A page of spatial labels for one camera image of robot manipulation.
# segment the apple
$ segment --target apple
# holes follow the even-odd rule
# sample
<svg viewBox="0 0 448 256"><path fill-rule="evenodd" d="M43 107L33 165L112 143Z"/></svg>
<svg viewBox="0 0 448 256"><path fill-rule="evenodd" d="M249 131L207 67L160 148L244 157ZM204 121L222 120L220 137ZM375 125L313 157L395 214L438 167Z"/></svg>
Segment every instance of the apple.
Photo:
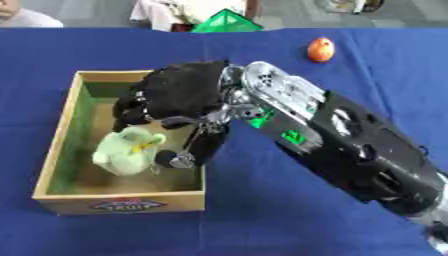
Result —
<svg viewBox="0 0 448 256"><path fill-rule="evenodd" d="M308 57L317 62L329 61L334 52L333 42L326 37L317 38L308 46Z"/></svg>

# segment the blue tablecloth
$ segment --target blue tablecloth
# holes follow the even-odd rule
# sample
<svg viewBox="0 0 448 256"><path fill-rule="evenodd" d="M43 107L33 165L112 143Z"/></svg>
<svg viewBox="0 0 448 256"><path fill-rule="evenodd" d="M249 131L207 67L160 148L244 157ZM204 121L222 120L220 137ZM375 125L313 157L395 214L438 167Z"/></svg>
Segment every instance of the blue tablecloth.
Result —
<svg viewBox="0 0 448 256"><path fill-rule="evenodd" d="M318 36L335 58L305 58ZM447 169L448 30L204 34L0 30L0 255L438 255L418 226L361 204L241 123L208 164L207 210L60 217L30 199L76 70L268 61L392 120Z"/></svg>

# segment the green plush toy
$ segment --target green plush toy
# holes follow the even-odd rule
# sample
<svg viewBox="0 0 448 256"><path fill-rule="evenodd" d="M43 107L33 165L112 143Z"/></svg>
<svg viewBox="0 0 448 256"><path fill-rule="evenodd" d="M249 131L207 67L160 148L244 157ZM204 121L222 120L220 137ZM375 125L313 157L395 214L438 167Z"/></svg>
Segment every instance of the green plush toy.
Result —
<svg viewBox="0 0 448 256"><path fill-rule="evenodd" d="M115 175L134 175L154 165L158 146L165 141L163 134L128 127L107 134L93 153L92 161Z"/></svg>

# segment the wooden crate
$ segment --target wooden crate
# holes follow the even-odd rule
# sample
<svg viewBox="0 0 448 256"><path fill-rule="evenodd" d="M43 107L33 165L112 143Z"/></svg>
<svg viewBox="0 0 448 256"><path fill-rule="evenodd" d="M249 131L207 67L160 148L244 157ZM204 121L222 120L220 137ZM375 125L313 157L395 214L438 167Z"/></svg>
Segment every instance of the wooden crate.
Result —
<svg viewBox="0 0 448 256"><path fill-rule="evenodd" d="M205 170L160 168L118 177L92 163L99 141L113 125L112 106L150 71L79 71L75 74L33 198L60 214L102 214L204 209ZM164 149L178 151L192 130L164 130Z"/></svg>

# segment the box label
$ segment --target box label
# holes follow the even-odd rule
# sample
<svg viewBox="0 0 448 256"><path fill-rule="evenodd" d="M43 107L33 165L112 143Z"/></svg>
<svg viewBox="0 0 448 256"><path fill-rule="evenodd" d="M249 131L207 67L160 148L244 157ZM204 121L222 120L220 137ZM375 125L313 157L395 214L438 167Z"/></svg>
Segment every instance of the box label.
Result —
<svg viewBox="0 0 448 256"><path fill-rule="evenodd" d="M116 199L107 202L100 202L90 206L90 208L94 210L103 210L107 212L134 213L134 212L146 211L163 205L164 204L159 202L132 198L132 199Z"/></svg>

